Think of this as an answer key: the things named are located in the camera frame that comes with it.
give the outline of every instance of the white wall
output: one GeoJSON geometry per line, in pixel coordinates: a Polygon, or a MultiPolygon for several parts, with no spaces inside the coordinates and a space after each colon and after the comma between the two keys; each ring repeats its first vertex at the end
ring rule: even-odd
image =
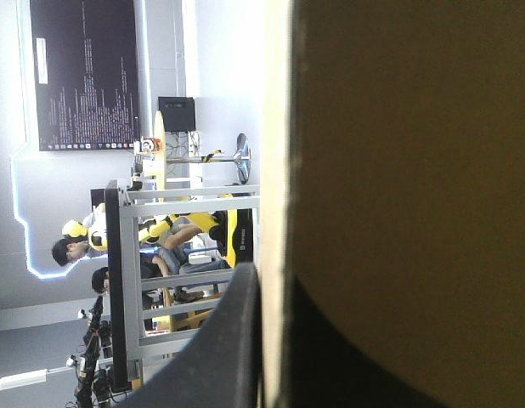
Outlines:
{"type": "MultiPolygon", "coordinates": [[[[249,184],[258,184],[265,87],[263,2],[197,0],[185,5],[187,95],[196,97],[201,153],[222,149],[232,155],[238,133],[245,133],[253,154],[249,184]]],[[[202,168],[205,185],[237,181],[230,163],[202,168]]]]}

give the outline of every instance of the person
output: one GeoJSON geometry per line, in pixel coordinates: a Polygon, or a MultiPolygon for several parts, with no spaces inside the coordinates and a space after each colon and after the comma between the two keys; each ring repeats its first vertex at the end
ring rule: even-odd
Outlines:
{"type": "MultiPolygon", "coordinates": [[[[69,223],[73,223],[70,226],[70,230],[72,230],[72,226],[77,228],[75,236],[65,234],[65,237],[56,241],[51,248],[51,255],[59,266],[65,266],[83,257],[96,258],[107,253],[106,250],[97,249],[97,246],[90,245],[87,233],[87,231],[92,229],[105,231],[104,203],[98,205],[79,225],[75,224],[76,221],[70,221],[69,223]]],[[[196,224],[174,223],[172,227],[159,235],[155,243],[166,249],[172,249],[189,241],[201,232],[202,229],[196,224]]]]}
{"type": "MultiPolygon", "coordinates": [[[[228,268],[229,265],[222,259],[214,260],[209,263],[200,263],[196,265],[190,264],[187,257],[184,255],[183,250],[178,247],[173,248],[172,250],[161,248],[158,254],[140,253],[140,276],[142,279],[178,274],[192,274],[194,272],[207,272],[209,270],[228,268]]],[[[109,291],[110,276],[107,267],[94,271],[91,286],[98,294],[109,291]]],[[[188,303],[200,298],[200,293],[193,294],[186,292],[184,287],[178,286],[174,288],[174,298],[178,303],[188,303]]]]}

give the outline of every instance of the yellow object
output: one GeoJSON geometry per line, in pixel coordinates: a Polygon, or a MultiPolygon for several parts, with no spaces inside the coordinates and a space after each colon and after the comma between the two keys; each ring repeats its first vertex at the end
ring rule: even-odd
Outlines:
{"type": "Polygon", "coordinates": [[[188,218],[191,221],[191,223],[196,224],[204,232],[210,232],[212,227],[215,227],[217,225],[217,220],[215,219],[215,217],[213,217],[208,212],[198,212],[198,213],[192,212],[189,214],[182,214],[182,215],[170,214],[170,218],[173,221],[176,221],[180,217],[188,218]]]}
{"type": "Polygon", "coordinates": [[[62,235],[68,235],[71,238],[87,236],[87,233],[88,228],[75,219],[71,219],[62,227],[62,235]]]}
{"type": "Polygon", "coordinates": [[[172,220],[170,217],[164,217],[161,221],[155,221],[138,232],[138,240],[140,242],[150,241],[151,238],[159,238],[161,234],[165,233],[172,227],[172,220]]]}
{"type": "Polygon", "coordinates": [[[238,226],[238,210],[228,210],[227,214],[227,255],[225,259],[230,267],[233,268],[236,266],[236,250],[233,246],[232,235],[238,226]]]}

